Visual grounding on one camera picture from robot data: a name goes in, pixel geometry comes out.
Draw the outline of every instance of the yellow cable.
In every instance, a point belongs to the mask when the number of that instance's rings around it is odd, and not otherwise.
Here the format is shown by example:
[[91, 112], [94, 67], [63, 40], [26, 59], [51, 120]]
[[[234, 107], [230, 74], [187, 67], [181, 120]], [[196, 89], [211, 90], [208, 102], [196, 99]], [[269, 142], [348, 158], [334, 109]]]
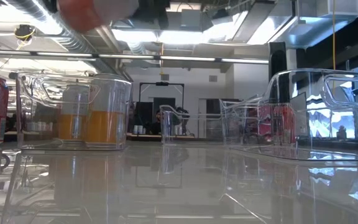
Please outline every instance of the yellow cable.
[[34, 34], [34, 32], [35, 32], [35, 28], [34, 28], [34, 30], [31, 32], [31, 34], [27, 34], [27, 35], [24, 35], [24, 36], [18, 36], [18, 35], [15, 34], [15, 37], [20, 38], [20, 39], [26, 38], [26, 37], [30, 37], [31, 35]]
[[26, 37], [24, 39], [24, 41], [21, 42], [21, 44], [16, 48], [16, 50], [20, 50], [23, 46], [24, 46], [24, 42], [28, 39], [29, 37]]

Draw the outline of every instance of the clear plastic container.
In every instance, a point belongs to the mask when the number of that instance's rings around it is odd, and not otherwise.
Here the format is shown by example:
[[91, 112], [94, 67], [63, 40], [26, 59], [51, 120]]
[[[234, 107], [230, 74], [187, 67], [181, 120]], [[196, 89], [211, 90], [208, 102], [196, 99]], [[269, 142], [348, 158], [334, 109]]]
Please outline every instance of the clear plastic container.
[[287, 146], [295, 142], [289, 104], [221, 102], [224, 144]]
[[[266, 116], [263, 113], [248, 114], [269, 108], [272, 119], [267, 122], [271, 126], [272, 145], [296, 149], [358, 149], [357, 72], [311, 68], [281, 72], [272, 78], [263, 96], [234, 105], [222, 102], [222, 108], [227, 145], [250, 146], [249, 141], [240, 140], [247, 134], [248, 122], [245, 121], [253, 119], [260, 128], [261, 122], [267, 120], [263, 119]], [[230, 124], [233, 119], [240, 129], [233, 129]]]
[[171, 106], [161, 105], [163, 144], [223, 145], [220, 114], [179, 113]]
[[120, 150], [132, 84], [117, 75], [17, 77], [20, 149]]

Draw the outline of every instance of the pipe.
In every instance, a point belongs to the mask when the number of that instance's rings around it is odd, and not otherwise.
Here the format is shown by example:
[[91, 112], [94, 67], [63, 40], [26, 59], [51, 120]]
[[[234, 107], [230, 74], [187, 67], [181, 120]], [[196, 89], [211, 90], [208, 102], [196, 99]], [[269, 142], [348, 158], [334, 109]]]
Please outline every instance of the pipe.
[[116, 59], [137, 59], [137, 60], [179, 60], [187, 62], [212, 62], [212, 63], [249, 63], [269, 64], [268, 60], [253, 58], [215, 58], [196, 56], [169, 56], [169, 55], [132, 55], [132, 54], [81, 54], [65, 52], [36, 52], [26, 50], [0, 50], [0, 57], [6, 58], [75, 58], [76, 60], [92, 58], [116, 58]]
[[[23, 14], [32, 16], [36, 20], [36, 26], [44, 34], [62, 35], [64, 38], [53, 40], [73, 53], [94, 53], [84, 37], [70, 30], [58, 14], [52, 14], [41, 0], [2, 0], [8, 6], [12, 6]], [[115, 71], [101, 59], [87, 62], [100, 72], [115, 73]]]

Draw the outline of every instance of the table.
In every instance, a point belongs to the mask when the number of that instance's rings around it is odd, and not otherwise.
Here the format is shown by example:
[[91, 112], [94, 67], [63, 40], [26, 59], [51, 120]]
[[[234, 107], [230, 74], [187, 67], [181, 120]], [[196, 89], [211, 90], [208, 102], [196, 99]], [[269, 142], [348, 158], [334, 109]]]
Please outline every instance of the table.
[[3, 153], [0, 223], [358, 223], [358, 161], [223, 147]]

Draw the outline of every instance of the metal frame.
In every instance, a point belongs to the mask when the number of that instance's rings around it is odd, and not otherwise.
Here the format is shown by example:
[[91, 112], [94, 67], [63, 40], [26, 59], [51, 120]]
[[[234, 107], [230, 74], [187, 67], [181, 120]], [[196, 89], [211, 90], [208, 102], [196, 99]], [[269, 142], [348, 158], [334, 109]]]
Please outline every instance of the metal frame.
[[[159, 82], [156, 83], [139, 83], [139, 99], [138, 102], [140, 102], [140, 97], [142, 96], [142, 85], [155, 85], [158, 86]], [[179, 85], [183, 88], [183, 92], [181, 93], [181, 106], [184, 107], [185, 105], [185, 84], [182, 83], [165, 83], [168, 85]]]
[[95, 61], [99, 58], [133, 59], [133, 60], [182, 60], [189, 62], [217, 62], [217, 63], [269, 63], [268, 60], [250, 58], [221, 58], [221, 57], [195, 57], [195, 56], [169, 56], [169, 55], [130, 55], [130, 54], [99, 54], [99, 53], [71, 53], [71, 52], [39, 52], [25, 50], [0, 50], [0, 58], [30, 58], [43, 59], [59, 58], [65, 60]]

